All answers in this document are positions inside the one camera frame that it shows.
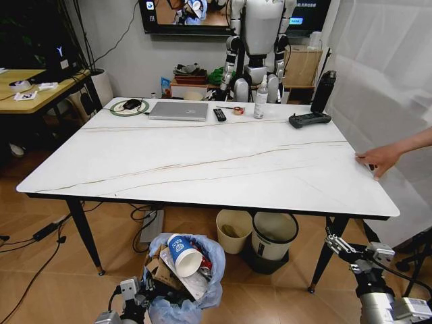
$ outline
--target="remote control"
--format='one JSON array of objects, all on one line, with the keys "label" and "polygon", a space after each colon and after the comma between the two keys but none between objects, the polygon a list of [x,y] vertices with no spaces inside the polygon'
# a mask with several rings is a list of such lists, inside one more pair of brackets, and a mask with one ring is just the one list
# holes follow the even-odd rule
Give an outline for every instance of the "remote control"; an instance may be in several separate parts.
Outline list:
[{"label": "remote control", "polygon": [[225,117],[225,115],[222,112],[222,109],[216,108],[213,111],[215,112],[216,118],[219,122],[224,122],[225,120],[227,120],[227,118]]},{"label": "remote control", "polygon": [[331,121],[331,117],[324,113],[307,113],[306,115],[293,114],[288,118],[288,121],[295,128],[301,128],[306,125],[317,124],[317,123],[328,123]]}]

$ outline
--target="black thermos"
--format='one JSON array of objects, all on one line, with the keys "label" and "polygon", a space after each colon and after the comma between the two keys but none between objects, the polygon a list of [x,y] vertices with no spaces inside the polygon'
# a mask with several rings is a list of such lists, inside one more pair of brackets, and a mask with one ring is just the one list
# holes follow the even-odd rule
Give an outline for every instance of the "black thermos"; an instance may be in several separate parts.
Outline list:
[{"label": "black thermos", "polygon": [[323,74],[319,80],[315,98],[310,106],[310,111],[313,113],[322,113],[324,111],[325,105],[327,104],[331,91],[335,85],[335,81],[336,71],[327,71]]}]

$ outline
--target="table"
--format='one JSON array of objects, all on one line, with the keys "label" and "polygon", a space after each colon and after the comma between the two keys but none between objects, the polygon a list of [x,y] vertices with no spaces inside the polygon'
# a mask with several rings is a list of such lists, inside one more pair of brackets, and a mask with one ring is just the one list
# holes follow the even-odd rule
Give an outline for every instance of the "table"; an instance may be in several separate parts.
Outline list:
[{"label": "table", "polygon": [[[105,106],[126,100],[115,98]],[[160,99],[145,99],[154,107]],[[98,112],[34,170],[17,191],[66,200],[94,264],[103,274],[81,200],[163,203],[332,216],[341,236],[349,218],[388,219],[399,210],[333,124],[297,130],[288,116],[309,106],[267,105],[263,119],[209,102],[206,121],[116,117]],[[315,285],[332,252],[324,244]]]},{"label": "table", "polygon": [[[17,118],[20,118],[20,121],[30,119],[31,124],[40,126],[38,128],[44,132],[47,139],[54,142],[55,139],[52,133],[47,131],[42,118],[48,110],[54,108],[56,114],[59,115],[56,105],[84,86],[87,88],[96,111],[102,109],[102,104],[92,82],[92,78],[90,77],[90,71],[88,70],[82,70],[76,74],[74,78],[69,78],[60,82],[56,89],[39,91],[35,100],[15,101],[15,93],[10,90],[9,83],[18,80],[27,80],[42,72],[44,72],[44,70],[8,70],[0,74],[0,118],[5,124]],[[38,90],[36,86],[23,93],[33,92],[35,90]]]}]

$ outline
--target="plastic bag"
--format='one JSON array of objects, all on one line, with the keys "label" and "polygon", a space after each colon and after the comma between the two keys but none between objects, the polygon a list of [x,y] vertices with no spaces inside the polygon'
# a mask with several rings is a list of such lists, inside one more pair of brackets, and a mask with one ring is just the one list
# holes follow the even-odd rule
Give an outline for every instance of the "plastic bag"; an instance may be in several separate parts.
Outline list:
[{"label": "plastic bag", "polygon": [[[150,256],[152,257],[160,245],[167,245],[168,238],[172,233],[159,234],[150,244]],[[221,280],[225,271],[225,253],[222,247],[213,240],[210,240],[205,235],[181,234],[189,241],[197,243],[203,253],[212,262],[209,287],[205,295],[191,302],[186,300],[180,308],[177,305],[171,305],[168,301],[162,298],[156,298],[150,308],[148,314],[153,324],[199,324],[202,317],[201,309],[219,306],[222,298]]]}]

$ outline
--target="blue and white cup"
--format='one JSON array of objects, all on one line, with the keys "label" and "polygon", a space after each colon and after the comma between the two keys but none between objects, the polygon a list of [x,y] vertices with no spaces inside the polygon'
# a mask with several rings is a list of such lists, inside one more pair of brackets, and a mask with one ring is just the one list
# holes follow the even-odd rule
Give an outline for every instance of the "blue and white cup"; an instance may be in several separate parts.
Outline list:
[{"label": "blue and white cup", "polygon": [[171,235],[168,239],[168,247],[173,257],[175,270],[180,277],[189,277],[199,269],[203,255],[194,249],[184,236]]}]

